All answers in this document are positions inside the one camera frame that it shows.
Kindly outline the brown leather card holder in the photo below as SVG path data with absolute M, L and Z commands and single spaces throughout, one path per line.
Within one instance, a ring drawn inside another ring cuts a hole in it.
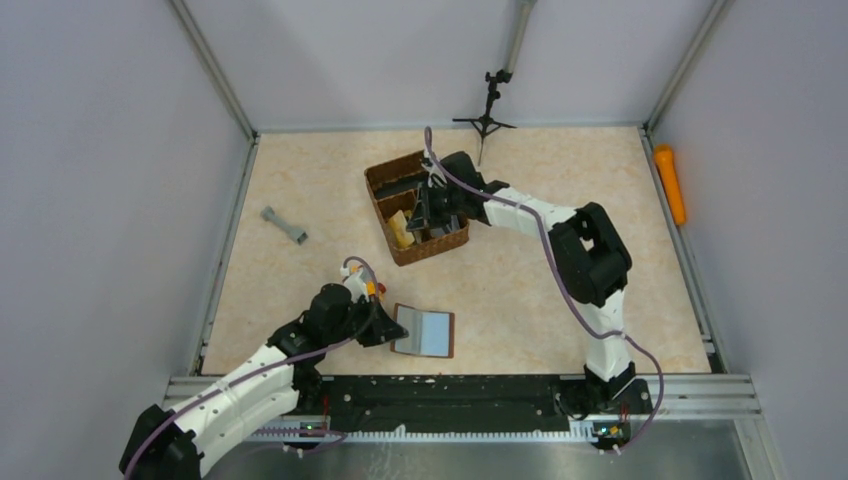
M 454 354 L 455 314 L 452 312 L 421 310 L 397 303 L 395 321 L 408 335 L 394 340 L 390 351 L 396 354 L 451 359 Z

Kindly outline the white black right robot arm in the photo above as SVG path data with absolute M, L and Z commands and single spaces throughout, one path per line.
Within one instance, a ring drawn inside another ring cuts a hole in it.
M 594 202 L 559 206 L 506 182 L 487 182 L 463 151 L 442 160 L 423 152 L 420 163 L 428 177 L 418 187 L 407 231 L 445 230 L 465 218 L 538 240 L 568 308 L 590 338 L 584 364 L 587 400 L 600 412 L 614 411 L 635 378 L 623 333 L 623 300 L 633 262 L 606 210 Z

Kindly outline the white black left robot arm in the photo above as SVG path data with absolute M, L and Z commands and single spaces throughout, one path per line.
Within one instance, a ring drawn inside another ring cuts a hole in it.
M 384 292 L 373 280 L 322 286 L 306 310 L 233 371 L 168 410 L 144 410 L 120 473 L 126 479 L 201 479 L 269 421 L 314 410 L 322 383 L 316 366 L 329 352 L 350 342 L 372 347 L 407 336 L 383 307 Z

